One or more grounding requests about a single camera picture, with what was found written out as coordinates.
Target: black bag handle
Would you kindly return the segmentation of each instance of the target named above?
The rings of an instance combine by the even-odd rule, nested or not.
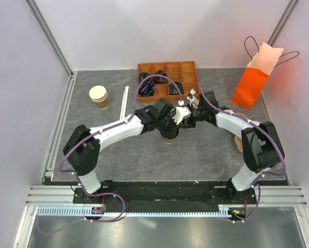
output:
[[[248,50],[247,50],[247,48],[246,48],[246,41],[247,41],[249,38],[252,38],[252,39],[253,39],[254,43],[256,44],[256,46],[257,46],[257,48],[258,48],[258,52],[259,52],[259,46],[258,46],[258,44],[257,44],[256,39],[255,39],[253,36],[248,36],[248,37],[245,39],[245,41],[244,41],[244,48],[245,48],[246,52],[248,53],[248,55],[250,56],[251,61],[252,61],[253,57],[250,55],[250,53],[248,52]],[[284,57],[285,55],[288,55],[288,54],[291,54],[291,53],[297,53],[297,55],[295,55],[294,57],[292,57],[292,58],[290,58],[290,59],[287,59],[287,60],[285,60],[285,61],[283,61],[283,62],[281,62],[281,63],[278,63],[278,64],[275,65],[274,67],[276,67],[276,66],[278,66],[278,65],[281,65],[281,64],[283,64],[283,63],[285,63],[285,62],[287,62],[287,61],[289,61],[289,60],[291,60],[291,59],[293,59],[293,58],[296,58],[296,57],[300,54],[300,52],[298,52],[298,51],[293,51],[293,52],[289,52],[289,53],[286,53],[286,54],[281,55],[281,56],[279,57],[279,59],[282,58],[282,57]]]

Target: cable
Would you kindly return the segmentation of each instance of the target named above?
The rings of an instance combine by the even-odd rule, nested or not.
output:
[[[195,109],[196,109],[196,108],[198,108],[198,105],[196,105],[196,103],[195,103],[195,102],[192,102],[192,103],[191,103],[191,107],[193,107],[193,108],[195,108]]]
[[[76,182],[76,179],[74,180],[74,182]],[[71,190],[75,193],[75,190],[72,188],[72,185],[71,185]]]
[[[234,213],[234,216],[236,216],[237,218],[239,218],[240,220],[245,220],[245,218],[242,218],[240,216],[238,216],[237,214]]]
[[[246,198],[244,198],[244,207],[243,207],[242,211],[243,211],[244,209],[246,209],[247,206],[248,206],[248,201],[247,201]]]
[[[249,123],[252,127],[255,127],[255,129],[257,129],[259,132],[261,132],[261,133],[270,141],[270,143],[273,145],[273,147],[274,147],[275,151],[277,152],[277,155],[279,156],[280,161],[281,161],[281,163],[282,163],[282,172],[281,172],[281,173],[262,172],[262,174],[273,175],[273,176],[278,176],[278,177],[284,176],[285,173],[286,173],[286,163],[285,163],[285,160],[284,160],[284,158],[283,158],[283,155],[282,155],[282,153],[281,153],[279,147],[277,146],[277,144],[275,143],[275,141],[273,140],[273,138],[272,138],[268,133],[266,133],[263,129],[261,129],[259,126],[257,126],[256,124],[254,124],[252,121],[247,120],[247,119],[245,119],[244,117],[242,117],[242,116],[240,116],[240,115],[237,115],[237,114],[235,114],[235,113],[231,114],[230,112],[224,111],[224,110],[222,110],[222,109],[220,109],[220,108],[214,106],[214,105],[206,98],[206,96],[205,96],[205,94],[204,94],[204,91],[203,91],[203,89],[202,89],[200,83],[198,83],[198,84],[196,85],[196,87],[194,88],[194,90],[196,90],[198,87],[199,87],[200,92],[202,93],[202,95],[203,95],[205,101],[206,101],[213,109],[215,109],[215,110],[217,110],[217,111],[219,111],[219,112],[221,112],[221,113],[224,113],[224,114],[226,114],[226,115],[235,116],[235,117],[237,117],[237,118],[239,118],[239,119],[241,119],[241,120],[243,120],[243,121]],[[255,183],[259,180],[260,177],[261,177],[261,174],[252,182],[252,184],[255,184]]]
[[[214,105],[206,98],[205,93],[204,93],[204,91],[203,91],[203,89],[202,89],[200,83],[198,83],[198,84],[196,85],[196,87],[194,88],[194,90],[196,91],[198,87],[199,87],[199,90],[200,90],[200,92],[202,93],[202,95],[203,95],[205,101],[206,101],[213,109],[215,109],[215,110],[217,110],[217,111],[219,111],[219,112],[221,112],[221,113],[224,113],[224,114],[226,114],[226,115],[235,116],[235,117],[237,117],[237,118],[239,118],[239,119],[241,119],[241,120],[243,120],[243,121],[249,123],[251,126],[255,127],[258,131],[260,131],[260,132],[270,141],[270,143],[273,145],[273,147],[274,147],[275,151],[277,152],[277,155],[279,156],[280,161],[281,161],[281,163],[282,163],[282,172],[281,172],[281,173],[263,172],[262,174],[273,175],[273,176],[284,176],[285,173],[286,173],[286,163],[285,163],[285,160],[284,160],[284,158],[283,158],[283,155],[282,155],[282,153],[281,153],[279,147],[277,146],[277,144],[275,143],[275,141],[272,139],[272,137],[271,137],[268,133],[266,133],[263,129],[261,129],[261,128],[258,127],[256,124],[254,124],[252,121],[247,120],[247,119],[245,119],[244,117],[242,117],[242,116],[240,116],[240,115],[237,115],[237,114],[235,114],[235,113],[230,114],[229,112],[224,111],[224,110],[222,110],[222,109],[220,109],[220,108],[214,106]],[[258,189],[259,189],[258,201],[257,201],[257,204],[256,204],[255,208],[253,209],[253,211],[251,212],[251,214],[250,214],[249,216],[245,217],[244,220],[235,221],[235,222],[244,222],[244,221],[248,220],[248,219],[254,214],[254,212],[256,211],[256,209],[258,208],[258,205],[259,205],[259,203],[260,203],[260,185],[258,185],[258,184],[254,185],[254,184],[259,180],[260,177],[261,177],[261,174],[259,174],[259,176],[256,177],[256,179],[251,183],[251,185],[252,185],[253,187],[258,187]]]
[[[40,227],[39,227],[39,219],[37,218],[37,219],[36,219],[36,229],[37,229],[37,230],[39,231],[39,233],[41,233],[42,235],[50,236],[50,235],[54,235],[54,234],[56,234],[56,233],[58,233],[58,232],[60,232],[60,231],[62,231],[62,230],[64,230],[64,229],[70,227],[71,225],[74,225],[74,224],[76,224],[76,223],[78,223],[78,222],[81,222],[81,221],[85,221],[85,219],[84,219],[84,218],[82,218],[82,219],[77,219],[77,220],[72,221],[71,223],[67,224],[66,226],[63,226],[62,228],[60,228],[60,229],[58,229],[58,230],[55,230],[55,231],[52,231],[52,232],[45,232],[45,231],[42,231],[42,230],[40,229]]]
[[[138,90],[140,89],[141,85],[142,85],[147,79],[149,79],[149,78],[151,78],[151,77],[155,77],[155,76],[162,77],[162,78],[165,78],[165,79],[167,79],[168,81],[170,81],[170,82],[177,88],[177,91],[178,91],[179,96],[180,96],[180,101],[183,101],[183,99],[182,99],[182,94],[181,94],[181,92],[180,92],[178,86],[175,84],[175,82],[174,82],[172,79],[170,79],[170,78],[168,78],[168,77],[166,77],[166,76],[163,76],[163,75],[157,75],[157,74],[149,75],[149,76],[145,77],[145,78],[138,84],[138,87],[137,87],[137,89],[136,89],[136,91],[135,91],[135,96],[134,96],[133,112],[132,112],[131,116],[127,119],[127,121],[130,121],[130,120],[134,117],[134,115],[135,115],[135,111],[136,111],[136,102],[137,102],[137,93],[138,93]],[[110,130],[110,129],[112,129],[112,128],[119,127],[120,125],[125,124],[125,123],[126,123],[125,121],[122,121],[122,122],[119,122],[119,123],[114,124],[114,125],[112,125],[112,126],[103,128],[103,132],[104,132],[104,131],[107,131],[107,130]],[[63,164],[66,162],[66,160],[71,156],[71,154],[72,154],[79,146],[81,146],[84,142],[86,142],[88,139],[90,139],[90,138],[96,136],[97,134],[101,134],[101,132],[100,132],[100,131],[97,131],[97,132],[95,132],[95,133],[92,133],[92,134],[90,134],[89,136],[87,136],[87,137],[85,137],[84,139],[82,139],[81,141],[79,141],[75,146],[73,146],[72,149],[65,155],[65,157],[63,158],[63,160],[62,160],[61,163],[59,164],[59,166],[58,166],[58,171],[59,171],[60,173],[68,173],[68,172],[70,172],[70,173],[75,173],[75,171],[74,171],[73,169],[65,169],[65,170],[62,170],[61,168],[63,167]]]

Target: wooden tray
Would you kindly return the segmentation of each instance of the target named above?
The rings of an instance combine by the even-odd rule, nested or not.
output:
[[[198,83],[198,75],[194,61],[179,61],[179,62],[166,62],[166,63],[149,63],[138,65],[138,76],[142,71],[147,71],[150,74],[155,74],[157,71],[163,71],[173,81],[178,81],[183,85],[183,100],[187,99],[190,90],[193,89]],[[160,98],[164,97],[169,101],[178,101],[179,95],[169,94],[169,83],[155,84],[156,92],[151,97],[138,97],[139,102],[157,102]]]

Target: orange paper bag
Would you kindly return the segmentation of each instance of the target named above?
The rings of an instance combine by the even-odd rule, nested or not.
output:
[[[283,48],[272,48],[263,42],[246,67],[231,102],[249,110],[258,100],[282,52]]]

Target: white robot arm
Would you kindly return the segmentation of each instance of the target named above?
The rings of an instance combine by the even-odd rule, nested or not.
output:
[[[205,95],[212,104],[218,107],[214,92],[208,91]],[[141,135],[154,129],[158,129],[164,138],[176,138],[179,129],[195,128],[198,121],[207,121],[242,138],[245,164],[228,181],[227,187],[232,194],[249,189],[253,181],[262,172],[268,171],[271,167],[278,164],[280,159],[271,143],[248,122],[214,110],[206,103],[202,95],[199,95],[199,101],[193,95],[188,95],[187,99],[190,101],[190,104],[178,107],[174,107],[166,99],[160,99],[153,106],[150,105],[136,110],[132,118],[127,116],[124,120],[119,120],[102,127],[88,129],[84,125],[78,126],[63,149],[64,154],[67,154],[84,137],[96,132],[99,133],[87,141],[84,146],[80,146],[68,158],[85,190],[91,194],[101,187],[95,173],[95,167],[99,152],[107,146],[124,138]],[[233,111],[228,110],[226,107],[221,109],[224,109],[225,112],[233,113]],[[265,130],[275,140],[281,153],[284,155],[273,123],[269,121],[264,123],[252,121],[252,123]]]

